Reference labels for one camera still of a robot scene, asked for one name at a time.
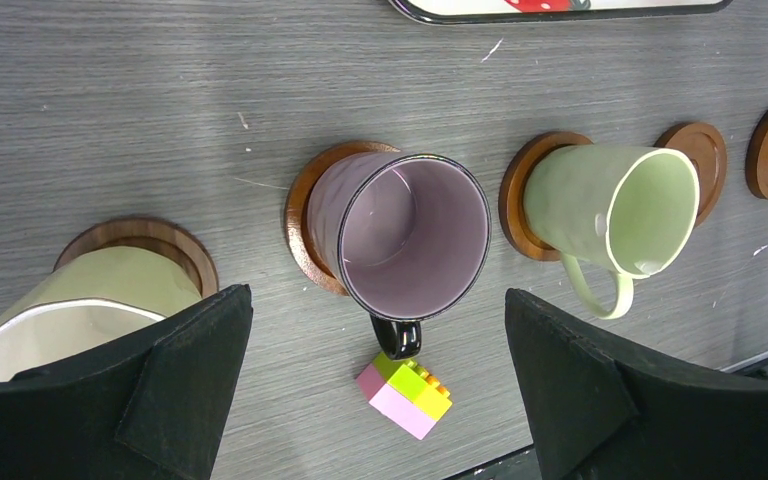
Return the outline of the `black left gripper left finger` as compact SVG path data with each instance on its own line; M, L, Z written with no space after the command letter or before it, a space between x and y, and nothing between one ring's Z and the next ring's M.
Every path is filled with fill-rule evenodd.
M207 479L248 343L234 284L0 382L0 479Z

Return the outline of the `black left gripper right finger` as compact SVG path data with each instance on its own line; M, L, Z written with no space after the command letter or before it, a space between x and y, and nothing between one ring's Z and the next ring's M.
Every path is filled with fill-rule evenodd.
M509 350L546 479L768 479L768 379L695 365L523 290Z

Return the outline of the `light green mug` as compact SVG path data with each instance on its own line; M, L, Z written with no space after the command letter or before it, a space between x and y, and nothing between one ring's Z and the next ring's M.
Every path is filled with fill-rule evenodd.
M58 268L0 315L0 382L164 320L201 292L171 259L116 246Z

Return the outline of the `dark brown wooden coaster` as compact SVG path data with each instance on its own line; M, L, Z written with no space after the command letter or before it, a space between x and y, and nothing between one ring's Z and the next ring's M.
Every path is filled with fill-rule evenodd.
M63 249L53 270L83 254L118 246L141 248L173 261L198 287L202 297L219 290L217 268L204 244L180 225L151 216L118 217L93 225Z

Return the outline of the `pale green mug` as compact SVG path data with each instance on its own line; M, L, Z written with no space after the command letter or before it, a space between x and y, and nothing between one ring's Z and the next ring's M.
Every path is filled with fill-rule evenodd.
M678 257L699 202L698 174L684 153L595 144L549 153L523 196L531 231L558 251L574 291L600 319L624 316L635 280Z

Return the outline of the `purple mug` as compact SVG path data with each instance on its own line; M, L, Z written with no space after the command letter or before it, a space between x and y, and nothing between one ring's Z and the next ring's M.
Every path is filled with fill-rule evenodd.
M492 230L473 174L430 153L362 152L337 161L314 182L306 219L314 251L396 361L416 356L422 322L474 286Z

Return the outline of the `large brown wooden coaster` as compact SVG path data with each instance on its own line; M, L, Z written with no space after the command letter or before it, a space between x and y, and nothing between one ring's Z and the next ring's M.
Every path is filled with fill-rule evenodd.
M665 131L654 146L684 153L696 168L700 185L698 227L715 208L725 184L728 154L722 134L705 122L684 122Z

